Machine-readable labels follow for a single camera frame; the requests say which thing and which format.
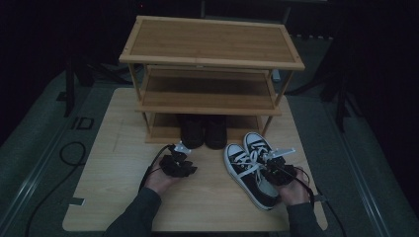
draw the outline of white shoelace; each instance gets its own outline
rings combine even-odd
[[[262,169],[263,165],[257,162],[257,158],[257,156],[250,157],[245,152],[235,157],[234,163],[231,164],[242,167],[247,166],[245,171],[237,175],[237,178],[240,179],[256,171],[256,182],[258,183],[258,185],[260,185],[262,181],[262,174],[260,170]]]
[[[268,148],[264,142],[258,142],[250,145],[252,151],[250,152],[251,159],[257,160],[259,157],[263,157],[262,154],[268,153]]]

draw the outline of shoe rack top shelf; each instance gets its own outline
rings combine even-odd
[[[120,62],[303,70],[284,25],[138,16]]]
[[[268,70],[148,66],[139,110],[169,114],[279,116]]]

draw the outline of pair of boots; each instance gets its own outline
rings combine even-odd
[[[227,144],[226,116],[177,115],[181,126],[182,143],[195,149],[204,143],[211,149],[222,149]]]

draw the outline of wooden shoe rack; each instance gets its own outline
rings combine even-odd
[[[227,115],[228,142],[249,131],[264,135],[281,115],[293,71],[304,69],[283,25],[143,16],[120,62],[129,66],[152,143],[179,141],[175,114]],[[136,63],[144,66],[141,83]],[[288,71],[278,94],[274,69]]]

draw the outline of human hand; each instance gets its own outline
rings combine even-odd
[[[151,173],[148,175],[144,186],[162,196],[172,185],[178,183],[182,178],[166,175],[160,167],[161,157],[154,163]]]
[[[307,186],[308,182],[303,178],[302,168],[296,170],[296,178],[303,181]],[[308,192],[305,187],[298,181],[293,180],[286,186],[275,186],[275,189],[281,196],[281,200],[285,205],[296,205],[309,202]]]

